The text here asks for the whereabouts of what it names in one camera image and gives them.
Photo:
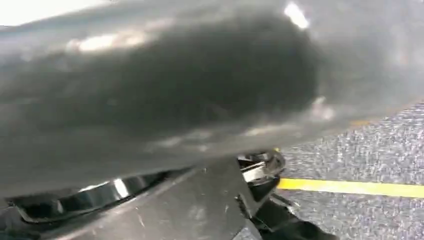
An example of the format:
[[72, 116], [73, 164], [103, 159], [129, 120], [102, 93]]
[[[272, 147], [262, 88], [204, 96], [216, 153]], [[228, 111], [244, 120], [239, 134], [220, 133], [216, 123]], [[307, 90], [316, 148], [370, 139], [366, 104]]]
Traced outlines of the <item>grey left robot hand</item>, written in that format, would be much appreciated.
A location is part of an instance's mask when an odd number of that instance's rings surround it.
[[421, 0], [133, 0], [0, 32], [0, 195], [286, 147], [424, 98]]

